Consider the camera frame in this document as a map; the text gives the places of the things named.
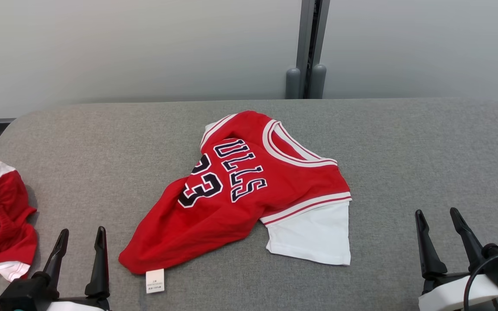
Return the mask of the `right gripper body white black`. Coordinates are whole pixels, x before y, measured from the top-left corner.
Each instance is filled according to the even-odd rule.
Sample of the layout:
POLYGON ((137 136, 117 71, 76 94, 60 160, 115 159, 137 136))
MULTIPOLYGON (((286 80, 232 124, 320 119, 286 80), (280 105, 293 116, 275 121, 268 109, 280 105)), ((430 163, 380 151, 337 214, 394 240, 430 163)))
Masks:
MULTIPOLYGON (((470 273, 425 272, 423 292, 418 298, 420 311, 464 311, 465 286, 470 273)), ((479 274, 469 291, 468 311, 498 311, 498 286, 479 274)))

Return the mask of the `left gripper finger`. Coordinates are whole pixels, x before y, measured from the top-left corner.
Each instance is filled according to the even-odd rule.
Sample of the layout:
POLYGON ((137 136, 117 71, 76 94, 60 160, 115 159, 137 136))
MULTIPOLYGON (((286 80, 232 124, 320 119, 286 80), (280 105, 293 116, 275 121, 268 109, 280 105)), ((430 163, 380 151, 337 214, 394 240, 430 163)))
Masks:
POLYGON ((69 230, 63 229, 57 238, 53 250, 46 262, 44 267, 44 273, 46 273, 50 281, 59 281, 59 276, 61 273, 61 264, 65 254, 67 253, 67 245, 69 238, 69 230))
POLYGON ((109 291, 109 264, 106 231, 103 226, 97 230, 94 244, 95 258, 89 283, 86 285, 86 296, 89 298, 107 298, 109 291))

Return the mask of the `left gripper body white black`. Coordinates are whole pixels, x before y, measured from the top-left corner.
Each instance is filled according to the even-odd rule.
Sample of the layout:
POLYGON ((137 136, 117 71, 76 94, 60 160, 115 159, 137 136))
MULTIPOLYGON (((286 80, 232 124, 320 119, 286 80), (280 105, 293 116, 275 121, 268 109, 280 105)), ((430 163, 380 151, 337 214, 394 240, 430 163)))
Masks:
POLYGON ((102 297, 69 297, 52 301, 46 311, 111 311, 109 301, 102 297))

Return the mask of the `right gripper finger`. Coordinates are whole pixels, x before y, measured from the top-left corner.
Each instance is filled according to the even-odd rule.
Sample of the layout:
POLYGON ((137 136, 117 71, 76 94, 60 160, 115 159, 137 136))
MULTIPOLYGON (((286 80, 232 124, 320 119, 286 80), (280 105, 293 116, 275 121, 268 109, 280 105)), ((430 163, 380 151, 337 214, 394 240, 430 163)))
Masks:
POLYGON ((462 239, 469 261, 468 270, 473 272, 485 261, 482 254, 483 246, 456 207, 450 208, 450 216, 456 232, 462 239))
POLYGON ((447 266, 441 262, 435 246, 429 236, 429 225, 423 211, 415 211, 415 224, 418 238, 421 276, 425 280, 443 277, 448 272, 447 266))

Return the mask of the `red Bulls jersey white sleeves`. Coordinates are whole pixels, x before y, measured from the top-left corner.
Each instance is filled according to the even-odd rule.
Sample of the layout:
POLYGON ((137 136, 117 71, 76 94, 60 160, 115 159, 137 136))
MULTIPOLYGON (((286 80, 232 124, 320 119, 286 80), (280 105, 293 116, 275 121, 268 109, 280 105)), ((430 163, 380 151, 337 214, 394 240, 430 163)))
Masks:
POLYGON ((348 266, 350 187, 338 162, 297 142, 255 111, 208 124, 191 173, 164 190, 119 262, 158 272, 246 238, 257 222, 272 254, 348 266))

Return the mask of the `grey metal partition post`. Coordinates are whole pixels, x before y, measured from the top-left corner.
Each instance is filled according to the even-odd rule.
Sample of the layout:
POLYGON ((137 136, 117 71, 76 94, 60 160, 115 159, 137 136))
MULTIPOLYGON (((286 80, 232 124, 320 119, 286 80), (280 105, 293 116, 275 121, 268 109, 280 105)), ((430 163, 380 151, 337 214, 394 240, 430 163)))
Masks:
POLYGON ((285 75, 285 98, 321 99, 326 65, 320 63, 331 0, 302 0, 296 67, 285 75))

